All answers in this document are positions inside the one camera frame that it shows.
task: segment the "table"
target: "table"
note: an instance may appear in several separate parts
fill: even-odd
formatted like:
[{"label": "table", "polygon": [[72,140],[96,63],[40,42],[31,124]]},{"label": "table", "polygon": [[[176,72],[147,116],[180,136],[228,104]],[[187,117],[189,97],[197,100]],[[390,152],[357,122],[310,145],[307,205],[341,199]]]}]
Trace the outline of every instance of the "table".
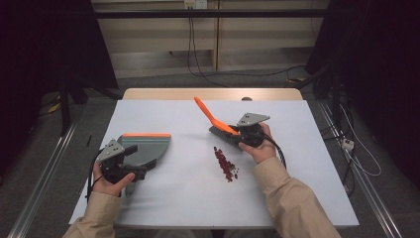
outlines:
[{"label": "table", "polygon": [[[309,107],[298,90],[136,88],[127,90],[124,99],[118,102],[101,147],[112,137],[131,131],[169,132],[172,139],[157,167],[136,187],[132,197],[124,200],[117,226],[272,227],[264,197],[252,176],[253,159],[208,132],[210,123],[195,105],[193,96],[201,97],[215,117],[220,116],[219,119],[229,124],[238,121],[244,110],[268,112],[266,115],[271,118],[267,123],[275,125],[271,127],[272,136],[282,147],[286,160],[293,158],[287,161],[289,173],[312,187],[333,224],[359,224]],[[240,101],[243,97],[260,101]],[[237,165],[238,179],[226,182],[213,146],[223,148],[227,159]],[[83,214],[84,194],[85,191],[70,223]]]}]

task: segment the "wall socket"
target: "wall socket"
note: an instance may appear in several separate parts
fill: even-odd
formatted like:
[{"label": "wall socket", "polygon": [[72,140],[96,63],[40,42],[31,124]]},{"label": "wall socket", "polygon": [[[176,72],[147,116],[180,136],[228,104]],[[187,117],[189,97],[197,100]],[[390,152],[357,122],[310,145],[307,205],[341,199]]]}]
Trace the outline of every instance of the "wall socket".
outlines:
[{"label": "wall socket", "polygon": [[184,0],[185,9],[207,9],[207,0]]}]

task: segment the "orange strip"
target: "orange strip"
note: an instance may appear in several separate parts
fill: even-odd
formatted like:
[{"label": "orange strip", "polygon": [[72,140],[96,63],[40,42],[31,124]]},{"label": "orange strip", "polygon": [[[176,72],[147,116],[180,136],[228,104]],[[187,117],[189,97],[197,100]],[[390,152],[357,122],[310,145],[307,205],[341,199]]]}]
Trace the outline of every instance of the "orange strip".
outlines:
[{"label": "orange strip", "polygon": [[123,137],[170,137],[169,133],[124,133]]}]

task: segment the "beige sleeve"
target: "beige sleeve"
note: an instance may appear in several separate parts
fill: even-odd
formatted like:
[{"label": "beige sleeve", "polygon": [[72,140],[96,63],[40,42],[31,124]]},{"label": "beige sleeve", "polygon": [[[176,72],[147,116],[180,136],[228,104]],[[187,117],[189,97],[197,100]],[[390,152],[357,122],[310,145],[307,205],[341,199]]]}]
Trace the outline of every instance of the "beige sleeve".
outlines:
[{"label": "beige sleeve", "polygon": [[266,197],[274,226],[283,237],[340,237],[312,189],[291,178],[276,157],[258,164],[254,175]]},{"label": "beige sleeve", "polygon": [[74,221],[63,237],[115,237],[114,219],[120,207],[120,197],[92,191],[84,216]]}]

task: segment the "brush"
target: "brush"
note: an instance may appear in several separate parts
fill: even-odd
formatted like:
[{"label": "brush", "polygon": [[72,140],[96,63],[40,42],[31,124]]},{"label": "brush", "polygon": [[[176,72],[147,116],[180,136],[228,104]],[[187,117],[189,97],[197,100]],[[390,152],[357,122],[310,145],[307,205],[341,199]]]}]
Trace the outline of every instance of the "brush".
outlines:
[{"label": "brush", "polygon": [[223,141],[231,144],[232,146],[238,147],[238,143],[241,139],[239,132],[224,122],[216,119],[199,97],[194,97],[194,100],[213,125],[209,128],[209,131],[215,136],[221,138]]}]

